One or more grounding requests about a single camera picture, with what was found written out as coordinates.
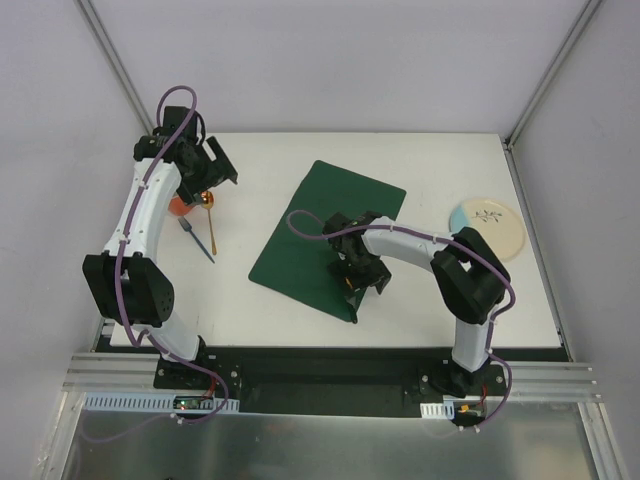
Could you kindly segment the gold knife black handle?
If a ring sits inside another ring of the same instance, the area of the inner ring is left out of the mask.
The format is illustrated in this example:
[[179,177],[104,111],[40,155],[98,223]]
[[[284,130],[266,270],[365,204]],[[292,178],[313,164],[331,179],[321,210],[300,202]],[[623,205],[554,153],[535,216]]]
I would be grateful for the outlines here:
[[349,312],[350,312],[350,321],[353,324],[357,324],[358,323],[357,305],[354,301],[349,301],[348,306],[349,306]]

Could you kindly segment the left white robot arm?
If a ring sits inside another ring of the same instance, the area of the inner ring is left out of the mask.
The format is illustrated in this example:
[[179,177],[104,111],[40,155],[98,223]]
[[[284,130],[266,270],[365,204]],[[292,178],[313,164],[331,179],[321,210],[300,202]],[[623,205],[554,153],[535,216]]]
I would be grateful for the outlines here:
[[120,324],[133,345],[144,338],[168,360],[182,358],[177,377],[192,389],[205,386],[212,366],[198,356],[201,338],[174,309],[171,281],[156,264],[162,226],[172,200],[204,205],[212,188],[236,182],[238,173],[202,117],[167,106],[161,123],[134,147],[130,192],[111,238],[99,254],[86,255],[82,271],[97,308]]

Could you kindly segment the cream and blue plate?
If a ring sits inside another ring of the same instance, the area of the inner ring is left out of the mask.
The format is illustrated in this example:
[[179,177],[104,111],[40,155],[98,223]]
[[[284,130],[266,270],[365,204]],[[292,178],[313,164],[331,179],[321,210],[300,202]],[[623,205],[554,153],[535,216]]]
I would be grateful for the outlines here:
[[495,199],[471,198],[456,206],[449,217],[449,228],[451,232],[458,232],[463,227],[477,230],[502,262],[516,258],[525,245],[522,219],[508,205]]

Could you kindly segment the blue fork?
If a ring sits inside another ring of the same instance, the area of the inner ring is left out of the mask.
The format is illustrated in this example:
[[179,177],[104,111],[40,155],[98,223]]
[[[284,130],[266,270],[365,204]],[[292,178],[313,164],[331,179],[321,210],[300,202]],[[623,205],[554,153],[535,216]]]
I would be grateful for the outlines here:
[[207,259],[211,262],[211,263],[215,263],[215,260],[212,256],[212,254],[206,249],[205,245],[202,243],[202,241],[197,237],[197,235],[194,233],[193,231],[193,227],[191,225],[191,223],[184,217],[184,216],[179,216],[178,217],[178,222],[181,226],[181,228],[190,235],[191,239],[196,243],[196,245],[198,246],[198,248],[204,253],[204,255],[207,257]]

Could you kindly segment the orange mug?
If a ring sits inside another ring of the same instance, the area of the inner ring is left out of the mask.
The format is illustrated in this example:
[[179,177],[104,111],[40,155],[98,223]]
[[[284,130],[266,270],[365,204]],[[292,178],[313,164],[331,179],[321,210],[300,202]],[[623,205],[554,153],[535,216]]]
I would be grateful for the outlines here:
[[193,209],[192,205],[186,205],[179,196],[174,196],[170,202],[168,211],[177,217],[186,216]]

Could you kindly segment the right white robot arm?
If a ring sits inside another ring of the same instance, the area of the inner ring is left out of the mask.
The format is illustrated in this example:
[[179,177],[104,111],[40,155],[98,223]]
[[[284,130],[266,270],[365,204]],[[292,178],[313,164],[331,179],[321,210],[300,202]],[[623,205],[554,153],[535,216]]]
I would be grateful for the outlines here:
[[357,305],[366,290],[382,293],[390,282],[385,257],[431,273],[456,323],[451,359],[428,374],[429,384],[457,398],[484,385],[489,320],[510,288],[510,275],[477,230],[465,227],[442,237],[367,212],[356,219],[334,214],[324,223],[322,235],[338,254],[328,270],[348,304],[352,322],[357,321]]

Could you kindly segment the gold spoon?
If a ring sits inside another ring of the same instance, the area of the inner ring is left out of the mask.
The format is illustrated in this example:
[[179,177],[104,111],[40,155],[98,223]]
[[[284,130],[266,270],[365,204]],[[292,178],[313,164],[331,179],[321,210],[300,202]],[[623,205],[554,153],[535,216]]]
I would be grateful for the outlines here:
[[208,228],[209,228],[210,241],[211,241],[211,253],[213,255],[216,255],[217,245],[215,240],[215,234],[214,234],[213,222],[212,222],[212,213],[211,213],[211,210],[214,206],[214,196],[211,191],[207,190],[201,194],[201,198],[203,200],[202,207],[207,212]]

